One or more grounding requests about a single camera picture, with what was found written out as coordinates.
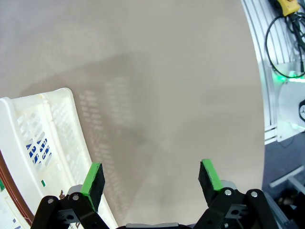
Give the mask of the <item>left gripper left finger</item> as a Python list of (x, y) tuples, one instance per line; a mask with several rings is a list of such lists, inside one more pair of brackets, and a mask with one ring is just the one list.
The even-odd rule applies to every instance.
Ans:
[(101, 163), (93, 163), (80, 191), (64, 198), (45, 196), (41, 199), (32, 229), (67, 229), (79, 223), (85, 229), (107, 229), (107, 224), (98, 214), (105, 178)]

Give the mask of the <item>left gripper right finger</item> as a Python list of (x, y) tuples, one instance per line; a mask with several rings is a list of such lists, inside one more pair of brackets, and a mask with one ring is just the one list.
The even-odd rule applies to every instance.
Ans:
[(200, 162), (198, 180), (208, 209), (194, 225), (195, 229), (277, 229), (277, 222), (260, 189), (245, 194), (225, 187), (210, 159)]

